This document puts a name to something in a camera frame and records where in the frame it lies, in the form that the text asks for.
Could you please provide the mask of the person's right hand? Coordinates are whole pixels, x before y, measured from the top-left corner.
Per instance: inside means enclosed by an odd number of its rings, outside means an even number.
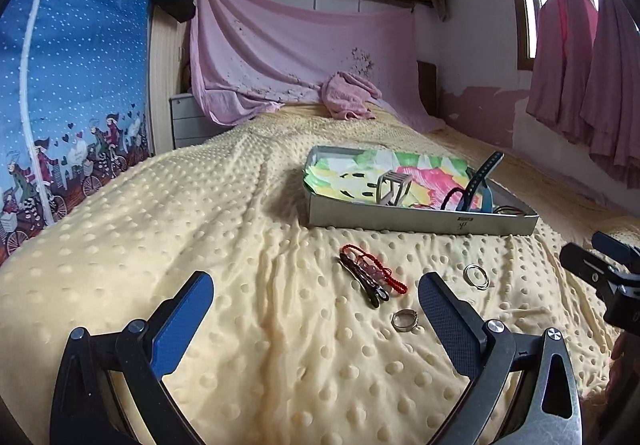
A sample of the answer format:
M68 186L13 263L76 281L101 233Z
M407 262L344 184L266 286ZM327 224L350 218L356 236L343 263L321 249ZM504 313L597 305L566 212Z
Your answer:
M611 354L608 385L605 389L606 402L611 405L625 390L630 378L639 373L638 338L623 331L616 339Z

